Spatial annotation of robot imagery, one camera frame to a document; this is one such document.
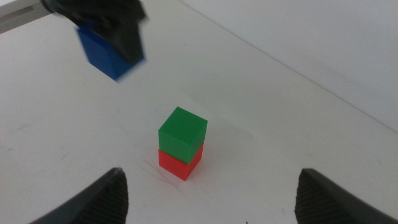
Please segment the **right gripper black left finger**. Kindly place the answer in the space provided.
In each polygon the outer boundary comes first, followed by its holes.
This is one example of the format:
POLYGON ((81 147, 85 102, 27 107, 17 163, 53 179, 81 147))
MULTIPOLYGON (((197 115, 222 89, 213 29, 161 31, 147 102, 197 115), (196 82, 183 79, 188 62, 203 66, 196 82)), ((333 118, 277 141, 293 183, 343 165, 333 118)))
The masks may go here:
POLYGON ((125 224, 128 208, 127 178, 115 167, 33 224, 125 224))

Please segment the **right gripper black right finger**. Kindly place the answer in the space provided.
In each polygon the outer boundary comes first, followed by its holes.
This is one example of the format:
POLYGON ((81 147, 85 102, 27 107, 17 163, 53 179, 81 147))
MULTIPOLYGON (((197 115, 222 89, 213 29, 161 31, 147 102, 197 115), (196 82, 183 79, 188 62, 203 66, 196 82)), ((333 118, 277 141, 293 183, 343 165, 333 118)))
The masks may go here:
POLYGON ((315 169, 302 169, 295 203, 298 224, 397 224, 397 220, 315 169))

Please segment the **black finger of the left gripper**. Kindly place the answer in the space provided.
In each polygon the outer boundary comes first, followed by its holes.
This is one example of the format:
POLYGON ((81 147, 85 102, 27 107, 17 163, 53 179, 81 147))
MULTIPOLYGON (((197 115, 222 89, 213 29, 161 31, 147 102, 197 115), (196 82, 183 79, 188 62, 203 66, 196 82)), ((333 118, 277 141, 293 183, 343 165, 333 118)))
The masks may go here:
POLYGON ((144 57, 140 35, 142 20, 117 21, 104 18, 104 38, 120 53, 122 58, 134 65, 144 57))

